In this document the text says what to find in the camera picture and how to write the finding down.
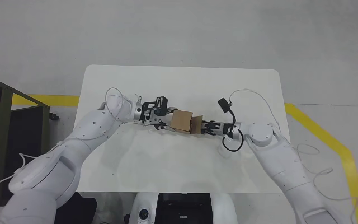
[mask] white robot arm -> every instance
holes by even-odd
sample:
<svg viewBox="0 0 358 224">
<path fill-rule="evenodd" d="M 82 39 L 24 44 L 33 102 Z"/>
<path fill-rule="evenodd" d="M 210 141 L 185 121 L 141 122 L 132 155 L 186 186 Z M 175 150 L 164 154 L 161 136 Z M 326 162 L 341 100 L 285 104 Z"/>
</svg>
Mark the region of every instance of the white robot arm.
<svg viewBox="0 0 358 224">
<path fill-rule="evenodd" d="M 167 108 L 165 97 L 143 105 L 139 99 L 135 105 L 122 95 L 111 95 L 106 106 L 87 114 L 55 149 L 16 171 L 9 184 L 14 195 L 3 209 L 0 223 L 53 223 L 56 209 L 76 191 L 85 159 L 110 138 L 122 122 L 146 121 L 158 130 L 174 131 L 157 117 L 175 109 Z M 238 141 L 244 139 L 287 197 L 298 224 L 349 223 L 324 203 L 306 176 L 298 155 L 273 125 L 235 123 L 235 120 L 233 123 L 203 121 L 201 132 Z"/>
<path fill-rule="evenodd" d="M 14 193 L 4 207 L 0 223 L 53 223 L 56 209 L 78 187 L 85 159 L 110 138 L 119 125 L 134 117 L 133 102 L 120 95 L 108 97 L 108 105 L 88 113 L 73 132 L 48 153 L 18 170 L 9 183 Z"/>
</svg>

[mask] black cable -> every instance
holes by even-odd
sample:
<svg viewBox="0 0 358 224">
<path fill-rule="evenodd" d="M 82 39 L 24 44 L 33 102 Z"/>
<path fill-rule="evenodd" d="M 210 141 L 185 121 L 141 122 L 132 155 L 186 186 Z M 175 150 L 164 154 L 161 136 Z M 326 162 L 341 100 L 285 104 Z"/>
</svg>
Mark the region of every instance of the black cable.
<svg viewBox="0 0 358 224">
<path fill-rule="evenodd" d="M 230 114 L 233 116 L 233 125 L 232 125 L 232 127 L 231 127 L 231 131 L 232 131 L 232 130 L 234 129 L 234 126 L 235 126 L 235 123 L 236 123 L 236 117 L 235 117 L 234 112 L 232 112 L 231 109 L 229 109 L 228 111 L 229 111 Z M 224 143 L 225 136 L 223 137 L 222 144 L 223 144 L 223 146 L 224 146 L 227 150 L 229 150 L 230 152 L 237 152 L 237 151 L 239 151 L 239 150 L 242 148 L 242 145 L 244 144 L 244 135 L 242 134 L 242 132 L 241 132 L 240 129 L 238 129 L 238 131 L 239 131 L 240 136 L 241 136 L 241 143 L 240 143 L 240 146 L 239 146 L 236 150 L 231 150 L 231 149 L 229 149 L 229 148 L 225 145 L 225 143 Z"/>
</svg>

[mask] yellow tape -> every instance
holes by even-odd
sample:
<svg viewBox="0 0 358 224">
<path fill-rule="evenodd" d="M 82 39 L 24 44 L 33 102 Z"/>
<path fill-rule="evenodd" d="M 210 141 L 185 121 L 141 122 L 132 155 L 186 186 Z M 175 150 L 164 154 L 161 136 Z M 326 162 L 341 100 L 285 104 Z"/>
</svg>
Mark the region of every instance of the yellow tape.
<svg viewBox="0 0 358 224">
<path fill-rule="evenodd" d="M 312 134 L 319 138 L 329 148 L 333 149 L 336 154 L 341 158 L 343 169 L 345 171 L 348 188 L 351 193 L 351 197 L 358 197 L 358 173 L 356 165 L 354 163 L 354 157 L 352 152 L 344 146 L 341 142 L 336 140 L 326 130 L 321 128 L 316 122 L 305 115 L 293 104 L 285 104 L 286 113 L 295 118 L 299 123 L 306 127 Z"/>
<path fill-rule="evenodd" d="M 29 95 L 49 106 L 78 106 L 79 96 Z M 12 96 L 13 105 L 37 105 L 19 95 Z"/>
</svg>

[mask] cardboard box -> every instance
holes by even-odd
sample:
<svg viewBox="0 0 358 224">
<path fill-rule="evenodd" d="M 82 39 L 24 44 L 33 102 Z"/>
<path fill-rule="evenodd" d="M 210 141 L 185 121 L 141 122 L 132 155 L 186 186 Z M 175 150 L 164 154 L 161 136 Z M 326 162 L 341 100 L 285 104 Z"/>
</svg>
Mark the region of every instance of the cardboard box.
<svg viewBox="0 0 358 224">
<path fill-rule="evenodd" d="M 171 128 L 184 134 L 201 134 L 202 116 L 192 116 L 192 112 L 176 110 L 173 113 Z"/>
</svg>

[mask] white table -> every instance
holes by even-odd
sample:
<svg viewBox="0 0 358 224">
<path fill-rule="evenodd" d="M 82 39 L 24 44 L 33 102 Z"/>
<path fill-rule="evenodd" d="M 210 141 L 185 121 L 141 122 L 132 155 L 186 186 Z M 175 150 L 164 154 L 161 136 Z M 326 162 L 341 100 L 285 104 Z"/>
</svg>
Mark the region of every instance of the white table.
<svg viewBox="0 0 358 224">
<path fill-rule="evenodd" d="M 280 77 L 274 70 L 140 66 L 88 66 L 84 74 L 75 124 L 97 109 L 109 87 L 142 103 L 165 96 L 168 106 L 203 115 L 205 120 L 231 122 L 217 101 L 239 88 L 265 97 L 289 140 Z M 257 95 L 232 97 L 237 120 L 273 122 Z M 218 154 L 221 138 L 195 137 L 136 124 L 122 125 L 83 164 L 80 192 L 220 192 L 280 193 L 247 144 L 229 159 Z"/>
</svg>

